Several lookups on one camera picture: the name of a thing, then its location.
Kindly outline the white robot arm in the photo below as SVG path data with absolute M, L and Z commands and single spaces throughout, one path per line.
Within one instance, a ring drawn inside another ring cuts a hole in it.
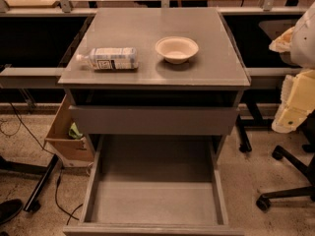
M 281 105 L 272 123 L 275 132 L 289 133 L 315 110 L 315 3 L 294 27 L 273 40 L 269 49 L 288 52 L 291 62 L 302 68 L 296 76 L 285 76 Z

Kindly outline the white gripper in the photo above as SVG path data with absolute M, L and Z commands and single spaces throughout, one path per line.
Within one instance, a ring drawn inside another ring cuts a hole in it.
M 290 51 L 294 28 L 287 29 L 274 39 L 269 49 L 284 53 Z M 281 92 L 281 105 L 272 123 L 277 133 L 295 131 L 315 110 L 315 71 L 302 70 L 296 76 L 286 75 Z

